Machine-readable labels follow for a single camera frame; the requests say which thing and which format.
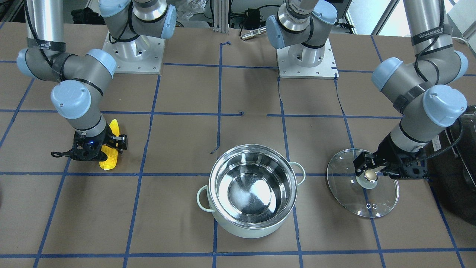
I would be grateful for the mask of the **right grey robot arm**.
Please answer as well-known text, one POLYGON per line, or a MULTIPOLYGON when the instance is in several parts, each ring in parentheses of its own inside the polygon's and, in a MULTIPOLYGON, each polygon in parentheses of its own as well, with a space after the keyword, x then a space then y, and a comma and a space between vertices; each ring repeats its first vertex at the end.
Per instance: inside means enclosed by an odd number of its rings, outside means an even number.
MULTIPOLYGON (((17 67, 32 78, 57 82, 50 98, 57 112, 75 129, 69 151, 53 157, 102 162, 128 147, 125 134, 116 134, 99 109, 118 64, 107 51, 91 49, 85 56, 66 52, 61 0, 27 0, 28 47, 19 51, 17 67)), ((147 37, 170 39, 176 8, 165 0, 100 0, 100 14, 110 43, 121 60, 147 53, 147 37)))

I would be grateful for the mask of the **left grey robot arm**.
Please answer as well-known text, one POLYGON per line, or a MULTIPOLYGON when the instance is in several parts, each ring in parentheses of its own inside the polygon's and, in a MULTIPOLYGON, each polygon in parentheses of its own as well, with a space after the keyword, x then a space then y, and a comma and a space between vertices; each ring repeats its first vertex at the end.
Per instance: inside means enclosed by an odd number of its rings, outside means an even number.
MULTIPOLYGON (((375 153, 363 151, 353 161, 356 176, 380 166, 392 179, 420 179, 426 168, 423 147, 450 127, 466 110, 462 93, 448 84, 461 78, 469 61, 454 50, 452 27, 442 0, 403 2, 415 53, 413 63, 392 57, 374 70, 374 86, 403 115, 375 153)), ((295 50, 299 66, 312 67, 323 56, 335 7, 322 0, 287 0, 266 22, 267 37, 276 49, 295 50)))

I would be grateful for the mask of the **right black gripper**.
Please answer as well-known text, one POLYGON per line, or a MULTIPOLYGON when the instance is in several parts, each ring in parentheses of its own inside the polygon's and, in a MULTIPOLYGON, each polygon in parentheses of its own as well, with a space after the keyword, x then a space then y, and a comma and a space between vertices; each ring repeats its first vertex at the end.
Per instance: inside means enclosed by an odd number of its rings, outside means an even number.
POLYGON ((108 156, 102 152, 102 145, 115 149, 122 154, 128 149, 128 138, 126 134, 114 136, 111 128, 105 129, 97 136, 87 137, 84 134, 74 134, 73 147, 69 151, 51 153, 52 157, 69 157, 77 161, 101 162, 107 160, 108 156))

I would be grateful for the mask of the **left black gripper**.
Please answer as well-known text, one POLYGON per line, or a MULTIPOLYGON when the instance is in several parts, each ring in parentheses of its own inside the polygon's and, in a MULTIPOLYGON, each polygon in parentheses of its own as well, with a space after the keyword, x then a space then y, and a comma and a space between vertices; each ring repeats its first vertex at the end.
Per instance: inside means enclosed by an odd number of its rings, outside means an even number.
POLYGON ((362 151, 354 159, 353 165, 356 176, 376 168, 376 175, 379 178, 386 176, 392 179, 426 179, 428 178, 427 163, 423 159, 426 156, 423 148, 418 149, 417 152, 400 149, 388 134, 379 144, 376 154, 362 151))

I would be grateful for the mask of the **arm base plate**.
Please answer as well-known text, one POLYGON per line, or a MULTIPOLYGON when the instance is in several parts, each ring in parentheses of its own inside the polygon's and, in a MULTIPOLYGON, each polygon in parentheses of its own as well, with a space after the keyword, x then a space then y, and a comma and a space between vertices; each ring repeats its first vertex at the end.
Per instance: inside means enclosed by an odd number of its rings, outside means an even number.
POLYGON ((141 35, 131 42, 111 41, 108 32, 102 50, 116 60, 116 74, 161 74, 166 39, 141 35))
POLYGON ((329 39, 318 49, 296 44, 277 49, 276 55, 280 78, 337 79, 340 76, 329 39))

